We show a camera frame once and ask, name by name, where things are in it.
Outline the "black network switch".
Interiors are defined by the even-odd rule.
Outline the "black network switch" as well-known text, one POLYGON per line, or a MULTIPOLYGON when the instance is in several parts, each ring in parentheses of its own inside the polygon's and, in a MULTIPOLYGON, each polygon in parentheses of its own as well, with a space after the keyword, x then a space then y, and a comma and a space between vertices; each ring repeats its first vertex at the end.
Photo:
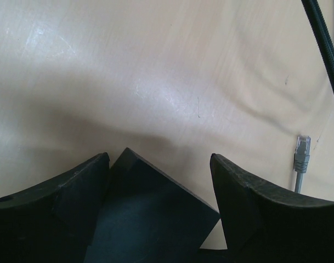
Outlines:
POLYGON ((85 262, 189 262, 219 213, 130 148, 110 172, 85 262))

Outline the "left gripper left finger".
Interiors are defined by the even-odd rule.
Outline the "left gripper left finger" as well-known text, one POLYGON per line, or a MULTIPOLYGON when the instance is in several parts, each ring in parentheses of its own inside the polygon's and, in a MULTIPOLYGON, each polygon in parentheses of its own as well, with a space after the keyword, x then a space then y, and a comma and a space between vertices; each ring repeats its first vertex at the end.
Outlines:
POLYGON ((109 180, 109 155, 0 198, 0 262, 83 262, 109 180))

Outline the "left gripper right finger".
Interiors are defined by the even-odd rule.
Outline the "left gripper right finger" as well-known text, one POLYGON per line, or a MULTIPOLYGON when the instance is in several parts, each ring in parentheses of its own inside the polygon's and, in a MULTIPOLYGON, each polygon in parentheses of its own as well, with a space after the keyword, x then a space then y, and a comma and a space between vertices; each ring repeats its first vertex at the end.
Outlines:
POLYGON ((334 201, 292 192, 220 154, 210 170, 234 262, 334 262, 334 201))

